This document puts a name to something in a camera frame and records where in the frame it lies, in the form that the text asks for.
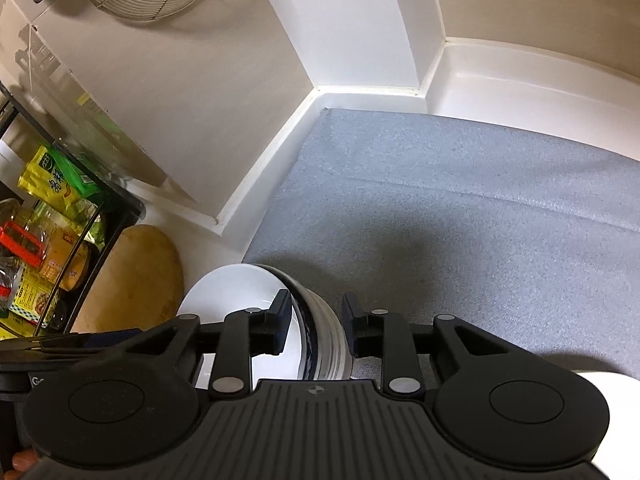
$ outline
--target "metal screw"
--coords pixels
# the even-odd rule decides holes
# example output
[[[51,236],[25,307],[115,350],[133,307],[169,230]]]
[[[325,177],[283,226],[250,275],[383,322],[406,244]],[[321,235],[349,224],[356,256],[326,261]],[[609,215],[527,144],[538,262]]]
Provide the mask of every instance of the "metal screw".
[[[411,377],[396,377],[389,381],[389,387],[396,394],[412,394],[420,389],[420,383]]]
[[[244,388],[244,381],[237,377],[220,377],[213,381],[212,386],[221,394],[234,394]]]

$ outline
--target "beige wall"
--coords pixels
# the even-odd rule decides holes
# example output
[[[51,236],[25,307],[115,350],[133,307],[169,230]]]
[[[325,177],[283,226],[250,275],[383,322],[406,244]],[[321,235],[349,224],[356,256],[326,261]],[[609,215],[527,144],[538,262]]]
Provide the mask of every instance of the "beige wall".
[[[581,57],[640,77],[640,0],[440,0],[446,35]]]
[[[86,0],[16,1],[95,102],[213,215],[312,89],[268,0],[199,0],[147,24]]]

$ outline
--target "gray mat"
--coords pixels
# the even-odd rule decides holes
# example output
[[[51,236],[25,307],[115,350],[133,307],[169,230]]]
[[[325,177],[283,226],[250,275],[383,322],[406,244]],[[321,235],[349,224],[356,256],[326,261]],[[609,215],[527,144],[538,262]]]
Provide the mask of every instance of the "gray mat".
[[[492,124],[326,110],[245,261],[336,309],[460,316],[568,368],[640,378],[640,164]],[[433,380],[427,360],[426,379]],[[375,378],[376,360],[355,377]]]

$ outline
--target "black rack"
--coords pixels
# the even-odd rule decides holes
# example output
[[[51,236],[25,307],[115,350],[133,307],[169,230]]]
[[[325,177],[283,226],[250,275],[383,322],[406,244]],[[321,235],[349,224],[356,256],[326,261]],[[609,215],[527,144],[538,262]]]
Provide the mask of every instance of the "black rack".
[[[15,120],[15,118],[18,115],[21,115],[40,134],[45,144],[48,144],[49,146],[65,155],[68,160],[75,164],[79,170],[81,170],[87,177],[92,179],[100,188],[100,199],[97,200],[98,203],[95,203],[94,198],[92,197],[92,202],[95,203],[97,209],[82,231],[82,234],[73,247],[69,258],[63,266],[60,275],[57,278],[56,283],[54,284],[53,292],[50,294],[46,307],[44,308],[44,311],[40,316],[40,320],[34,329],[33,335],[38,336],[41,333],[42,324],[47,318],[49,310],[51,309],[52,300],[55,297],[56,292],[60,288],[60,282],[62,281],[63,276],[65,275],[69,265],[71,264],[71,261],[76,255],[76,252],[80,248],[82,241],[84,240],[84,236],[88,233],[98,215],[102,215],[103,218],[106,218],[106,221],[104,222],[104,247],[99,251],[97,249],[95,251],[92,250],[92,252],[90,253],[89,270],[82,285],[78,286],[78,288],[75,288],[72,291],[64,293],[64,302],[68,307],[68,311],[66,313],[63,324],[57,329],[47,329],[48,333],[69,333],[71,332],[71,327],[73,326],[76,317],[78,316],[84,299],[89,293],[89,290],[91,289],[96,276],[104,265],[109,252],[115,245],[121,232],[127,227],[136,224],[138,220],[144,216],[145,207],[143,203],[140,202],[140,200],[134,197],[131,193],[121,188],[118,184],[112,182],[111,180],[100,178],[95,174],[94,171],[83,164],[78,159],[78,157],[76,157],[72,153],[73,148],[65,144],[62,139],[54,138],[46,129],[44,129],[44,127],[29,113],[28,110],[26,110],[26,108],[20,103],[20,101],[18,101],[11,94],[11,92],[7,89],[6,86],[4,86],[2,82],[0,82],[0,92],[2,92],[2,94],[4,94],[4,96],[7,98],[7,102],[5,102],[0,107],[0,138],[8,130],[9,126]],[[11,332],[16,336],[20,336],[9,327],[2,327],[8,332]]]

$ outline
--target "black device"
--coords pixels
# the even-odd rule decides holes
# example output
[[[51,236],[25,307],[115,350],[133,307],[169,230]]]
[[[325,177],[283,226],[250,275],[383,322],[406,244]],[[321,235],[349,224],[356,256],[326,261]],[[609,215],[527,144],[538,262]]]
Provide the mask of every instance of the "black device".
[[[178,316],[41,381],[23,417],[45,458],[25,479],[606,478],[590,463],[609,424],[597,388],[453,316],[409,324],[345,295],[351,352],[382,358],[380,387],[261,380],[252,391],[251,357],[282,351],[291,309],[281,290],[269,310],[222,323]],[[0,344],[0,376],[25,373],[15,352]],[[439,389],[425,389],[418,354]]]

